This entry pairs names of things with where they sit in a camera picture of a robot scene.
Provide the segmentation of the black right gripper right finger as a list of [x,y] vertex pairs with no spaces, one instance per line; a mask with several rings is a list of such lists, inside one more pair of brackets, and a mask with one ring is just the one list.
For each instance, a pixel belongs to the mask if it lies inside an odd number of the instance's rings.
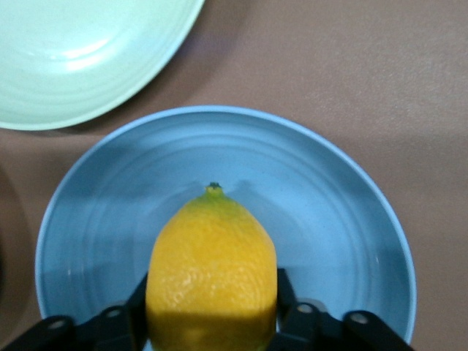
[[365,310],[350,311],[338,320],[317,304],[300,301],[283,268],[277,270],[279,330],[275,350],[411,350],[383,320]]

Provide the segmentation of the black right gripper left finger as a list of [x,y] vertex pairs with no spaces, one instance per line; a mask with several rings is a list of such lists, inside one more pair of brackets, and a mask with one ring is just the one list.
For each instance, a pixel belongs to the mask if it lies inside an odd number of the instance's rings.
[[4,350],[144,350],[148,343],[146,282],[129,299],[77,324],[66,315],[47,317],[11,341]]

